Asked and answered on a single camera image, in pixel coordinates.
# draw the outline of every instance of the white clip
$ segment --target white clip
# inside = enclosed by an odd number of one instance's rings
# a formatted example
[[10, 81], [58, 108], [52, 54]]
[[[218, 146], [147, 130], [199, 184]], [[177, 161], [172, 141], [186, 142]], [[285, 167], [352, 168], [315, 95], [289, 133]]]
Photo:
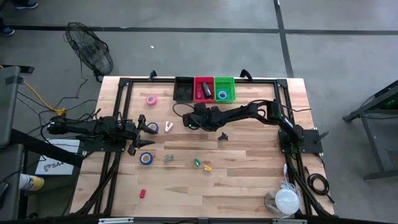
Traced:
[[166, 128], [164, 129], [165, 132], [170, 131], [170, 129], [172, 129], [173, 123], [166, 121]]

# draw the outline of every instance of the green bin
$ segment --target green bin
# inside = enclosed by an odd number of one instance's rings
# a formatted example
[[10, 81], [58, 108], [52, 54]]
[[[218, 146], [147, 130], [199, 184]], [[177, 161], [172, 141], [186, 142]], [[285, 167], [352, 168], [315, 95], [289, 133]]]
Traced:
[[235, 79], [232, 77], [215, 77], [215, 100], [217, 103], [235, 101]]

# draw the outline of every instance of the yellow object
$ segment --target yellow object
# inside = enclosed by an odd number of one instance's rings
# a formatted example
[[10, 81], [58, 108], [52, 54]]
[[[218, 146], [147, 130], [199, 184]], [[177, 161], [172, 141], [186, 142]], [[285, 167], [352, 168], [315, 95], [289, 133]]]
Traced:
[[35, 175], [20, 174], [19, 189], [36, 191], [40, 190], [44, 185], [44, 179]]
[[40, 94], [39, 94], [36, 90], [33, 89], [33, 87], [31, 87], [27, 82], [24, 82], [24, 83], [25, 83], [25, 85], [27, 85], [27, 86], [37, 95], [37, 97], [39, 97], [40, 101], [43, 102], [44, 105], [45, 105], [48, 109], [50, 109], [50, 110], [56, 112], [58, 116], [61, 116], [61, 115], [65, 114], [65, 113], [67, 112], [67, 109], [65, 109], [65, 108], [62, 108], [62, 109], [54, 109], [53, 107], [51, 107], [50, 105], [48, 105], [48, 104], [43, 100], [43, 98], [40, 96]]
[[204, 170], [205, 170], [205, 171], [207, 171], [207, 172], [211, 172], [211, 167], [210, 167], [210, 166], [208, 166], [208, 165], [205, 165], [205, 168], [204, 168]]

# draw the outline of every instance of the person's foot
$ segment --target person's foot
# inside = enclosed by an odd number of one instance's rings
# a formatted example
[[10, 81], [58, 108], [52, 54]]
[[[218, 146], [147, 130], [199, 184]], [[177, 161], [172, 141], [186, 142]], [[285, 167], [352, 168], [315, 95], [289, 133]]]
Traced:
[[35, 1], [28, 0], [25, 4], [15, 4], [16, 9], [35, 9], [39, 4]]
[[6, 36], [11, 36], [12, 34], [15, 33], [14, 29], [11, 29], [10, 27], [5, 27], [2, 30], [0, 30], [2, 35], [6, 35]]

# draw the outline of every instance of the yellow cable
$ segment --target yellow cable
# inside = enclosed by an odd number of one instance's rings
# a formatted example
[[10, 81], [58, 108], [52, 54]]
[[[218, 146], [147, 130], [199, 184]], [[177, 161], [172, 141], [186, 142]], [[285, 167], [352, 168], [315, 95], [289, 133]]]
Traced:
[[65, 108], [62, 108], [62, 109], [54, 109], [53, 107], [51, 107], [50, 105], [48, 105], [48, 104], [43, 100], [43, 98], [40, 96], [40, 94], [39, 94], [36, 90], [33, 89], [33, 87], [31, 87], [27, 82], [24, 82], [24, 83], [25, 83], [25, 85], [27, 85], [27, 86], [37, 95], [37, 97], [39, 97], [40, 101], [43, 102], [44, 105], [45, 105], [48, 109], [50, 109], [50, 110], [56, 112], [58, 116], [61, 116], [61, 115], [65, 114], [65, 113], [67, 112], [67, 109], [65, 109]]

